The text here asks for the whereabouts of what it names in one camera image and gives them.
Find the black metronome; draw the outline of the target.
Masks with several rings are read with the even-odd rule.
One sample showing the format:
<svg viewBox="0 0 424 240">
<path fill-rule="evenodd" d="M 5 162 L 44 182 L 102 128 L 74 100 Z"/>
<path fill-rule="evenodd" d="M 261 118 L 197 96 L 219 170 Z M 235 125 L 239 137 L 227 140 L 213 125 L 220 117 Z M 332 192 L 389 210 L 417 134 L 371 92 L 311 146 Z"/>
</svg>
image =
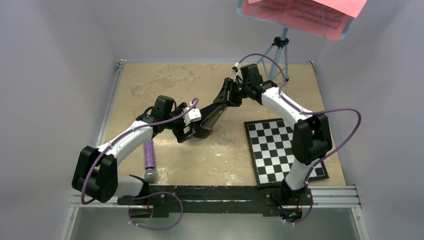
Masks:
<svg viewBox="0 0 424 240">
<path fill-rule="evenodd" d="M 206 139 L 215 129 L 215 124 L 226 112 L 228 106 L 220 103 L 212 103 L 200 110 L 201 120 L 195 122 L 194 137 Z"/>
</svg>

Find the purple glitter microphone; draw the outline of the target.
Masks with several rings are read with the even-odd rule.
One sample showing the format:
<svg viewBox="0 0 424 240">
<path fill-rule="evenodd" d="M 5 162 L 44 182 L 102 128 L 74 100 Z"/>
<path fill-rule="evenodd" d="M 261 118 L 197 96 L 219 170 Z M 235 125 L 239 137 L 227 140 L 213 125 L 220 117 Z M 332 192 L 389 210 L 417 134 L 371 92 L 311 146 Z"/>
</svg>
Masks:
<svg viewBox="0 0 424 240">
<path fill-rule="evenodd" d="M 144 158 L 144 179 L 149 183 L 154 183 L 157 180 L 157 171 L 155 165 L 154 144 L 150 139 L 143 144 Z"/>
</svg>

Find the pink sheet music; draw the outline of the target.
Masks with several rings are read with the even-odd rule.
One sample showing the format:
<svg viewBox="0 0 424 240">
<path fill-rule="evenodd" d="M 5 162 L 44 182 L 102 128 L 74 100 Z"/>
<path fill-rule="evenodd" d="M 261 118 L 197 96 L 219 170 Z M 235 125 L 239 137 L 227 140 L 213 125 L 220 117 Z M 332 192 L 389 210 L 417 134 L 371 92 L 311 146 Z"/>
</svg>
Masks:
<svg viewBox="0 0 424 240">
<path fill-rule="evenodd" d="M 237 13 L 338 41 L 365 4 L 365 0 L 239 0 Z"/>
</svg>

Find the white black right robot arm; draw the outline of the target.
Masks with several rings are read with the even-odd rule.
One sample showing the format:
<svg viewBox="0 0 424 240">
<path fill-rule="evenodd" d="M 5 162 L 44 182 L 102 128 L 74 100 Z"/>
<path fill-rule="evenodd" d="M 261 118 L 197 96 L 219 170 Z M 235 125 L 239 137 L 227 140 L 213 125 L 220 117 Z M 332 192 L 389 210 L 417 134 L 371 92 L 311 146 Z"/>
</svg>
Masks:
<svg viewBox="0 0 424 240">
<path fill-rule="evenodd" d="M 267 107 L 286 121 L 292 130 L 291 149 L 294 163 L 282 181 L 280 196 L 288 204 L 300 198 L 300 190 L 306 187 L 308 172 L 313 164 L 331 150 L 328 117 L 324 113 L 306 112 L 289 98 L 272 80 L 264 81 L 258 66 L 254 63 L 232 68 L 234 78 L 227 77 L 214 99 L 214 104 L 239 107 L 243 99 L 252 99 Z"/>
</svg>

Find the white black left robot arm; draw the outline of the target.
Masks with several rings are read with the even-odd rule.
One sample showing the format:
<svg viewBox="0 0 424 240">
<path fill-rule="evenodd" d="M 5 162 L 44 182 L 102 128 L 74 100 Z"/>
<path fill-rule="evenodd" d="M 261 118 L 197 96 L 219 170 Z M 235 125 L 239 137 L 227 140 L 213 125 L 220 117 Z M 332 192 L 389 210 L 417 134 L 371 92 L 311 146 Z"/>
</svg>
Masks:
<svg viewBox="0 0 424 240">
<path fill-rule="evenodd" d="M 168 96 L 159 95 L 122 133 L 102 145 L 84 147 L 79 154 L 71 186 L 81 193 L 80 201 L 88 205 L 94 201 L 108 202 L 112 197 L 130 197 L 138 205 L 149 199 L 145 179 L 129 175 L 120 177 L 118 166 L 138 147 L 164 130 L 171 130 L 179 142 L 191 137 L 184 129 L 202 117 L 196 97 L 180 105 Z"/>
</svg>

